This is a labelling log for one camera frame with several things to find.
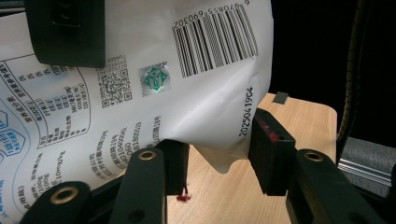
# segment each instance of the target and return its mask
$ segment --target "black metal bracket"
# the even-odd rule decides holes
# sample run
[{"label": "black metal bracket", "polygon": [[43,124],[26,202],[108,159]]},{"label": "black metal bracket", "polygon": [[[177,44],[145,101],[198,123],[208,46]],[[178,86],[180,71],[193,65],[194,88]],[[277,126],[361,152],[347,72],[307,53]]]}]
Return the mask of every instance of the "black metal bracket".
[{"label": "black metal bracket", "polygon": [[136,154],[130,161],[133,166],[126,170],[109,224],[165,223],[167,220],[163,152],[147,148]]},{"label": "black metal bracket", "polygon": [[248,158],[264,194],[287,195],[291,223],[386,223],[328,156],[294,145],[270,113],[257,110]]},{"label": "black metal bracket", "polygon": [[105,0],[24,0],[23,4],[39,62],[105,66]]}]

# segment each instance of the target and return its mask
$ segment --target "qr code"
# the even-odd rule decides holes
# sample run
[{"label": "qr code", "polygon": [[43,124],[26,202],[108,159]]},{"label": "qr code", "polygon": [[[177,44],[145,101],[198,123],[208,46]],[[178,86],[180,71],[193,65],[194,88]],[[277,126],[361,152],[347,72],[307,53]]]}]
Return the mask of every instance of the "qr code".
[{"label": "qr code", "polygon": [[99,76],[99,87],[102,97],[102,107],[108,107],[132,99],[131,82],[127,69]]}]

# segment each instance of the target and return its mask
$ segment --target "white plastic bag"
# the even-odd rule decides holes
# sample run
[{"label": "white plastic bag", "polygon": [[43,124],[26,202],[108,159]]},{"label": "white plastic bag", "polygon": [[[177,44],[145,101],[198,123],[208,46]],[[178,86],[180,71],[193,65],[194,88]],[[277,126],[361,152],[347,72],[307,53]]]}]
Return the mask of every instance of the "white plastic bag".
[{"label": "white plastic bag", "polygon": [[0,19],[0,223],[64,181],[95,189],[163,139],[226,173],[267,93],[269,0],[106,1],[106,67],[46,65],[25,14]]}]

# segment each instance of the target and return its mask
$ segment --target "wooden table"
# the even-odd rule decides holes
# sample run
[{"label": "wooden table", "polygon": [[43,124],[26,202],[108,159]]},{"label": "wooden table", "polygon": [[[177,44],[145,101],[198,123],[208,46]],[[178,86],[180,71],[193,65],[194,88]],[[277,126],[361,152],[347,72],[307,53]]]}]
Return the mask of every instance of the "wooden table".
[{"label": "wooden table", "polygon": [[[336,112],[326,106],[288,98],[273,103],[268,93],[260,108],[269,111],[296,139],[296,148],[311,148],[335,160]],[[249,161],[236,161],[223,175],[191,147],[187,177],[191,199],[168,196],[168,223],[290,223],[286,197],[262,194]]]}]

